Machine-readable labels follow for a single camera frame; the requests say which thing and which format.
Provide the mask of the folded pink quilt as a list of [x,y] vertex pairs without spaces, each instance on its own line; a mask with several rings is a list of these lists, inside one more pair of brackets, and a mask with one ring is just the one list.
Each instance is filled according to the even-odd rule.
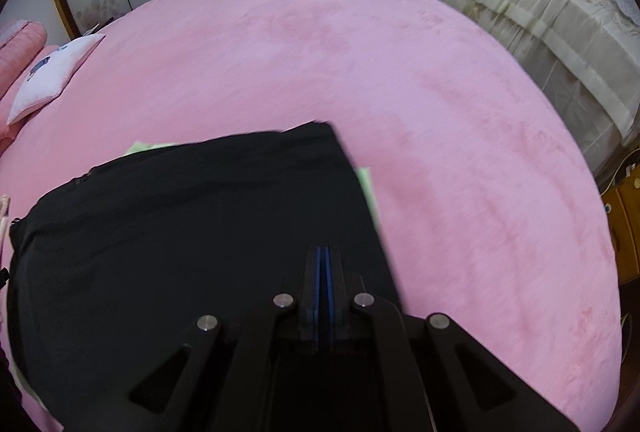
[[8,119],[18,81],[35,62],[47,42],[47,30],[40,22],[18,20],[1,29],[1,150],[11,144],[21,125],[10,126]]

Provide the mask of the beige lace furniture cover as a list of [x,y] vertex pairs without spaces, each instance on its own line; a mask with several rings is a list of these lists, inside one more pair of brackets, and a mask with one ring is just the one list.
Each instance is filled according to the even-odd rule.
[[558,112],[593,174],[639,134],[634,0],[441,0],[493,36]]

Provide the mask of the pink plush bed cover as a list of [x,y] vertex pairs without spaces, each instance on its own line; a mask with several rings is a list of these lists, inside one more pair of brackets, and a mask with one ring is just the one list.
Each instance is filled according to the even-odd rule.
[[135,142],[331,122],[372,173],[413,314],[450,314],[584,431],[620,385],[605,210],[555,109],[439,0],[153,0],[116,20],[1,159],[22,216]]

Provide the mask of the white square pillow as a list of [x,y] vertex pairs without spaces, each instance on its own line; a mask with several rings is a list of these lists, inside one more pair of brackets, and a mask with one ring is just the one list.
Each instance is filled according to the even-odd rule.
[[104,38],[104,33],[81,36],[40,59],[17,90],[6,124],[10,126],[23,120],[60,96],[75,72]]

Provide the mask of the green and black hooded jacket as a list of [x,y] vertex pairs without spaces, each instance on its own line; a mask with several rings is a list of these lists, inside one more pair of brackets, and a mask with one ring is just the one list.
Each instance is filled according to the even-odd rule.
[[14,362],[66,423],[178,343],[232,319],[329,244],[375,294],[399,294],[357,174],[332,126],[145,150],[14,201],[8,292]]

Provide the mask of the folded white blanket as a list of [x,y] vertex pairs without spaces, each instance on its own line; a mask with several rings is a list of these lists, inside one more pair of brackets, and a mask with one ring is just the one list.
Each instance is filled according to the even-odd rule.
[[11,199],[9,196],[0,196],[0,258],[2,258],[3,243],[10,225],[9,210]]

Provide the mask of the wooden drawer cabinet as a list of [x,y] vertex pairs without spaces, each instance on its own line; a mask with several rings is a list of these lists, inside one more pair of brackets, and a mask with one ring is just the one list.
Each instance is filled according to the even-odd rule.
[[639,277],[639,192],[639,167],[630,166],[624,177],[601,195],[620,285]]

